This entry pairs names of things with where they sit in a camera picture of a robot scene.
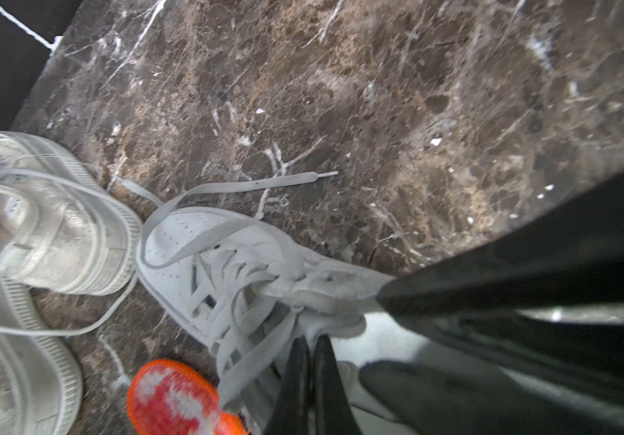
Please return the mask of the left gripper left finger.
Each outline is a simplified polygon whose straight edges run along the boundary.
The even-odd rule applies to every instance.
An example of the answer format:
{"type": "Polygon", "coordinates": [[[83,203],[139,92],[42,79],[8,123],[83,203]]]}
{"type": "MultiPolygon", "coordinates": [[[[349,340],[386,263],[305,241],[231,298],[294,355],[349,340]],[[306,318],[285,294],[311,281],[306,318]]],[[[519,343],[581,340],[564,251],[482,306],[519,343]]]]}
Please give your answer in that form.
{"type": "Polygon", "coordinates": [[[266,435],[308,435],[310,353],[306,338],[297,338],[277,397],[275,410],[264,430],[266,435]]]}

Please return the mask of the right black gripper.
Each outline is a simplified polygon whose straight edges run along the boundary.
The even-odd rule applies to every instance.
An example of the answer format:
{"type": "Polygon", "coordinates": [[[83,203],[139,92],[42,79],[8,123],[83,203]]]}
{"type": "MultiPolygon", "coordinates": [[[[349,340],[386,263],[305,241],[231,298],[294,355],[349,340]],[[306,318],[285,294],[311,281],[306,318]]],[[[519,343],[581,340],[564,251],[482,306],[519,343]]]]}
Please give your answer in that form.
{"type": "Polygon", "coordinates": [[[624,408],[624,171],[377,300],[442,344],[624,408]]]}

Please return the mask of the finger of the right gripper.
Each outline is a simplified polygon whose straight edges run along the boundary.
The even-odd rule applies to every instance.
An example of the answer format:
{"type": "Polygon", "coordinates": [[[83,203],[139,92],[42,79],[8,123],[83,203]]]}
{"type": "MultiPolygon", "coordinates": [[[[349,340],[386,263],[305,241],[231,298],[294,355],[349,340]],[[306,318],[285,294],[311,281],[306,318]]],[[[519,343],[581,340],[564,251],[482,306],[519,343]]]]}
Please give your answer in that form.
{"type": "Polygon", "coordinates": [[[624,407],[520,373],[491,382],[380,361],[360,383],[420,434],[624,434],[624,407]]]}

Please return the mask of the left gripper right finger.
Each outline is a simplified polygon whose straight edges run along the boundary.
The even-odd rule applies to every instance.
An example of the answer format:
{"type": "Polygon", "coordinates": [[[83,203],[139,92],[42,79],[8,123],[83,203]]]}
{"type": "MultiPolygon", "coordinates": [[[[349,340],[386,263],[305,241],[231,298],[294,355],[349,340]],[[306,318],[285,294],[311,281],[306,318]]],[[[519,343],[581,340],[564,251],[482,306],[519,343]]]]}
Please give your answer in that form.
{"type": "Polygon", "coordinates": [[[327,335],[321,336],[315,346],[314,410],[316,435],[361,434],[327,335]]]}

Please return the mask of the white sneaker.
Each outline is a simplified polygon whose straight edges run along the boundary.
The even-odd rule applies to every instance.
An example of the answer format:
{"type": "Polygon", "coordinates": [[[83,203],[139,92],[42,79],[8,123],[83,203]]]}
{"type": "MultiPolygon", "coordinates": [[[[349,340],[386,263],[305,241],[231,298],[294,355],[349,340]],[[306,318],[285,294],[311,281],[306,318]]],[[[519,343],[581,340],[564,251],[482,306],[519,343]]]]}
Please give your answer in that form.
{"type": "Polygon", "coordinates": [[[377,304],[391,277],[325,257],[254,217],[183,201],[156,202],[136,268],[162,308],[214,357],[220,407],[243,411],[262,430],[293,342],[328,335],[362,433],[409,433],[358,379],[364,365],[406,362],[428,344],[377,304]]]}

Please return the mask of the beige lace sneaker one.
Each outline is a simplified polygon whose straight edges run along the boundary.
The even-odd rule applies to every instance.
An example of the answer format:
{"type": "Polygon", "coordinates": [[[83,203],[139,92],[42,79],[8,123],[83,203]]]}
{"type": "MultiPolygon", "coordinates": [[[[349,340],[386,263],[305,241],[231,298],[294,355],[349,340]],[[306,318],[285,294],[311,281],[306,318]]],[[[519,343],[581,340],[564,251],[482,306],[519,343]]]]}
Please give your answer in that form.
{"type": "MultiPolygon", "coordinates": [[[[0,278],[0,326],[45,324],[25,286],[0,278]]],[[[0,434],[66,434],[83,399],[81,369],[57,337],[0,333],[0,434]]]]}
{"type": "Polygon", "coordinates": [[[112,197],[64,146],[21,132],[0,132],[0,284],[18,326],[0,334],[62,337],[105,324],[137,284],[141,219],[112,197]],[[32,288],[116,300],[80,329],[42,329],[25,302],[32,288]]]}

